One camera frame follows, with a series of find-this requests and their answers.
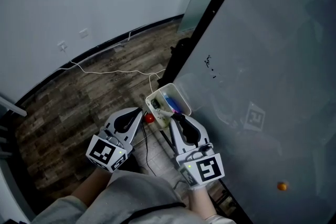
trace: red ball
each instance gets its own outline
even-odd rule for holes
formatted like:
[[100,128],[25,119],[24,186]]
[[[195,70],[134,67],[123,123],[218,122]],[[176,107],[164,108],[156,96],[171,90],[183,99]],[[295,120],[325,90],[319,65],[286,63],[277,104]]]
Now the red ball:
[[155,118],[154,118],[153,114],[152,113],[147,113],[145,115],[145,121],[146,121],[146,123],[152,123],[152,122],[154,122]]

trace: wall outlet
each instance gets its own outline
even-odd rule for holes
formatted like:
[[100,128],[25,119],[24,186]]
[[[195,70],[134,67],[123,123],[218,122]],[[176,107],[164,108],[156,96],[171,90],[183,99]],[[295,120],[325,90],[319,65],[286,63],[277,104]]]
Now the wall outlet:
[[89,35],[89,32],[88,32],[88,29],[87,28],[85,28],[85,29],[83,29],[81,32],[79,32],[79,36],[80,36],[80,38],[85,38],[85,37],[87,37]]
[[59,48],[60,51],[65,50],[66,48],[68,48],[67,44],[65,43],[65,41],[62,41],[61,43],[57,44],[57,47]]

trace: gray sleeve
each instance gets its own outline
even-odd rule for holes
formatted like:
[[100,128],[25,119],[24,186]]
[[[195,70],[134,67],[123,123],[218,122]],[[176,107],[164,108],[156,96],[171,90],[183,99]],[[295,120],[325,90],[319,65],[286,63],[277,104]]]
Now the gray sleeve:
[[67,196],[56,200],[41,212],[31,224],[76,223],[87,207],[74,196]]
[[231,219],[225,218],[225,217],[221,217],[219,215],[213,215],[209,218],[207,218],[206,223],[209,224],[236,224],[236,222],[234,222]]

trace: white plastic container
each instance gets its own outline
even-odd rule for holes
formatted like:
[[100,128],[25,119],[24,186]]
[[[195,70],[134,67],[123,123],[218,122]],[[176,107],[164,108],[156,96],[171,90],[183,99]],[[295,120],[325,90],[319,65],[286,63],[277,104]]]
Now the white plastic container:
[[188,116],[191,115],[190,106],[187,104],[187,102],[185,101],[185,99],[183,98],[179,90],[176,88],[176,86],[173,83],[169,83],[157,89],[155,92],[153,92],[151,95],[149,95],[146,98],[146,105],[148,106],[149,110],[155,117],[156,119],[155,122],[158,125],[160,130],[168,127],[170,118],[162,115],[156,109],[154,109],[151,103],[152,100],[153,99],[157,100],[157,102],[160,105],[161,110],[173,112],[170,106],[168,105],[167,101],[165,100],[163,94],[166,94],[168,97],[173,99],[183,114],[188,115]]

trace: black cable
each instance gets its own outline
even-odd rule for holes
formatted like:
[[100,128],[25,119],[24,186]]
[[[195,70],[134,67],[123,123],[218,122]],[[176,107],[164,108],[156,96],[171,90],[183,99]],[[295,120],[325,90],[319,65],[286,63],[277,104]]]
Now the black cable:
[[143,135],[145,137],[145,144],[146,144],[146,163],[147,163],[147,166],[148,168],[152,171],[152,173],[154,174],[154,176],[156,176],[156,174],[154,173],[154,171],[152,170],[152,168],[149,166],[148,164],[148,141],[147,141],[147,134],[146,134],[146,131],[145,131],[145,126],[143,125],[143,122],[142,122],[142,130],[143,130]]

